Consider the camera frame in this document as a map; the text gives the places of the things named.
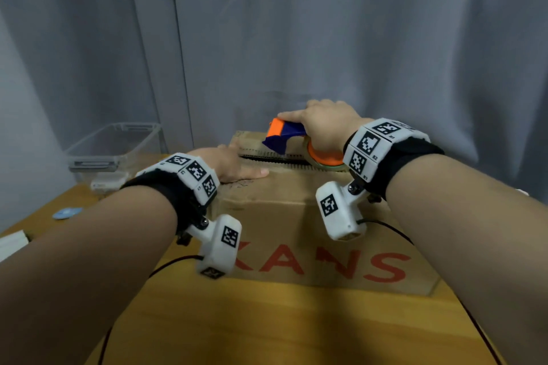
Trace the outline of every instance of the white wrist-mounted camera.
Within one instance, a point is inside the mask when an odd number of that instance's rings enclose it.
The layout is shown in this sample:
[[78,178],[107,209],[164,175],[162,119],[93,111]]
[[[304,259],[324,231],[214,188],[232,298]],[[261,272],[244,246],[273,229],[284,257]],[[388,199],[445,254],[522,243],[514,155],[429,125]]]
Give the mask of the white wrist-mounted camera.
[[[205,215],[220,182],[215,171],[201,157],[175,153],[140,171],[136,177],[157,169],[177,174],[179,180],[192,190],[200,213]],[[236,263],[242,224],[227,214],[217,217],[215,221],[203,215],[198,214],[195,223],[183,232],[202,242],[199,255],[203,256],[203,260],[196,263],[196,271],[210,279],[219,279],[230,273]]]
[[430,142],[427,134],[390,119],[376,119],[358,129],[348,142],[343,161],[363,182],[353,181],[346,186],[327,182],[316,191],[316,201],[329,237],[349,241],[365,234],[366,224],[357,223],[362,217],[357,204],[369,193],[361,185],[371,182],[380,161],[394,143],[410,137]]

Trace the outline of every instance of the black and white square marker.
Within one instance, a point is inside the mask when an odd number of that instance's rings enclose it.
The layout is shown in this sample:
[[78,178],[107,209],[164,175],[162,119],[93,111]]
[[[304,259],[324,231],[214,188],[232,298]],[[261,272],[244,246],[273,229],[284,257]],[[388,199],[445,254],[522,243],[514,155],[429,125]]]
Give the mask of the black and white square marker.
[[168,160],[166,160],[166,163],[174,163],[175,165],[185,166],[188,161],[190,161],[190,159],[187,157],[172,156]]
[[366,132],[358,143],[358,148],[363,150],[368,156],[375,150],[375,147],[379,144],[380,137],[371,132]]
[[204,180],[204,183],[202,184],[204,186],[205,193],[207,194],[208,197],[210,197],[212,193],[215,192],[215,189],[216,189],[215,182],[213,181],[213,178],[211,177],[211,175],[206,177],[206,179]]
[[236,248],[236,243],[238,242],[238,231],[233,230],[229,226],[225,226],[221,241],[223,241],[225,244],[230,245],[231,247]]
[[401,130],[401,127],[398,127],[390,122],[382,123],[372,128],[373,130],[386,135],[389,135],[391,133],[397,132],[398,130]]
[[333,212],[339,209],[337,203],[335,202],[333,194],[329,195],[327,198],[322,199],[320,201],[320,204],[322,206],[322,212],[324,216],[331,215]]
[[354,170],[358,175],[362,174],[362,170],[366,165],[366,158],[360,155],[358,152],[352,153],[350,158],[350,168]]
[[392,121],[392,123],[395,124],[396,126],[400,126],[401,128],[407,128],[407,130],[415,130],[413,127],[403,124],[399,121]]
[[203,274],[204,276],[214,280],[220,279],[225,275],[222,271],[218,271],[213,267],[207,267],[205,270],[201,271],[200,274]]
[[202,166],[196,161],[192,162],[188,167],[186,168],[187,171],[190,172],[192,176],[194,176],[195,180],[199,181],[204,177],[204,175],[207,173]]

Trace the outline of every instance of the forearm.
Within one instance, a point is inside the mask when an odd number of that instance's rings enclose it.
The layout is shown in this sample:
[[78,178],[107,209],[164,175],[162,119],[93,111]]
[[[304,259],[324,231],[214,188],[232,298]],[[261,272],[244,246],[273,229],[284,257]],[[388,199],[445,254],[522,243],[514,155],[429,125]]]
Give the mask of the forearm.
[[[506,359],[536,363],[535,355],[547,349],[546,207],[441,155],[404,166],[386,197],[417,248]],[[524,352],[531,357],[525,360]]]
[[176,224],[165,197],[134,186],[0,263],[0,363],[83,363],[143,286]]

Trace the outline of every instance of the hand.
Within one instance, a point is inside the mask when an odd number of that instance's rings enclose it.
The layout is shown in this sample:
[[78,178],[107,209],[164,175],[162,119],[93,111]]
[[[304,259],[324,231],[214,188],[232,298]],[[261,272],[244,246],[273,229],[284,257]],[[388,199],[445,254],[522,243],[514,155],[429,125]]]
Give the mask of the hand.
[[310,100],[305,110],[278,114],[285,121],[302,123],[318,151],[342,151],[346,140],[373,119],[364,119],[344,101]]
[[189,151],[189,155],[200,156],[207,165],[215,170],[219,181],[230,183],[241,179],[264,178],[269,170],[259,167],[246,166],[244,160],[238,156],[239,144],[224,144],[218,147],[205,147]]

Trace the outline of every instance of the person's left hand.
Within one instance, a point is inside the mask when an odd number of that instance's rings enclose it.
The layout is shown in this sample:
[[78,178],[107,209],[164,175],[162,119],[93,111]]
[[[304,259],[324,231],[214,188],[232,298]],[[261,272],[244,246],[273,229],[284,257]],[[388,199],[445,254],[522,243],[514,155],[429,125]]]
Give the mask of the person's left hand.
[[269,174],[266,168],[246,166],[245,161],[238,156],[239,144],[224,144],[218,147],[205,147],[189,151],[189,155],[200,156],[207,165],[215,170],[219,181],[230,183],[241,179],[264,178]]

